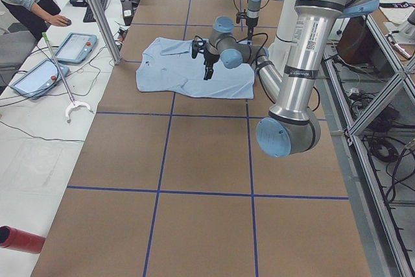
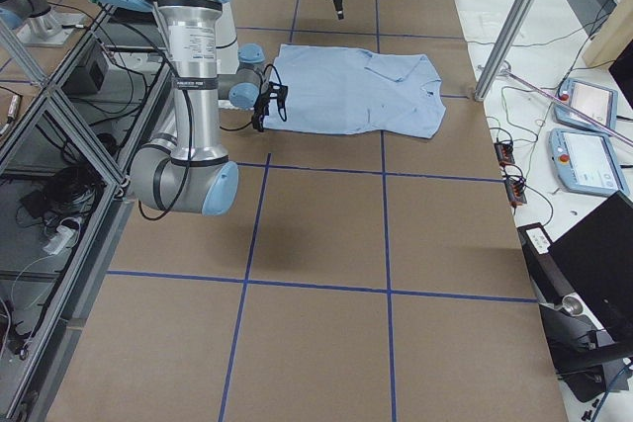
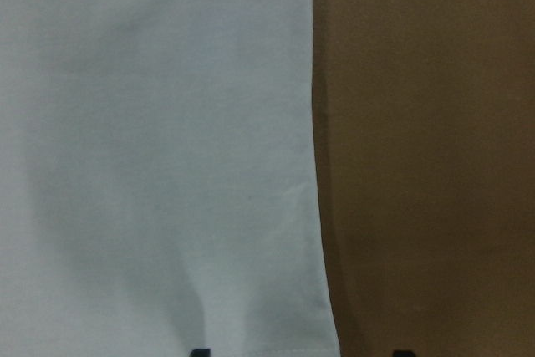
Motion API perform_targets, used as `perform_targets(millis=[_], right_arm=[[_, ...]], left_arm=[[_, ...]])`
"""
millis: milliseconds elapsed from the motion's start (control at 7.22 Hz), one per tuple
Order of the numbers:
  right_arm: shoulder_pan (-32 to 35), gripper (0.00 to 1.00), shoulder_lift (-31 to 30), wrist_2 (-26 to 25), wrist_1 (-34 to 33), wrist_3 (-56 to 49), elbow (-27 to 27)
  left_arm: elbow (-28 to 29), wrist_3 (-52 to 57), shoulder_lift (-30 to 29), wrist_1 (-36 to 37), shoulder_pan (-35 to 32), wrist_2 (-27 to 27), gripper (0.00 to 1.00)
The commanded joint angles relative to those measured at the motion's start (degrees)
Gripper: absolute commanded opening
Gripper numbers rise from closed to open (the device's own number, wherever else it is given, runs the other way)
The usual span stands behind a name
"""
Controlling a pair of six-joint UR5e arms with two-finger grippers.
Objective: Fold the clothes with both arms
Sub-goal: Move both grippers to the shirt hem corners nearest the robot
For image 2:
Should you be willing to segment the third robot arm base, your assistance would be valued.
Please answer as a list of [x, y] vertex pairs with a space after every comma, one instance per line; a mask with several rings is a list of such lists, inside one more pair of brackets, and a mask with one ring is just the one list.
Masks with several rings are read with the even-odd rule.
[[63, 46], [85, 15], [55, 10], [47, 0], [1, 0], [1, 19], [29, 46]]

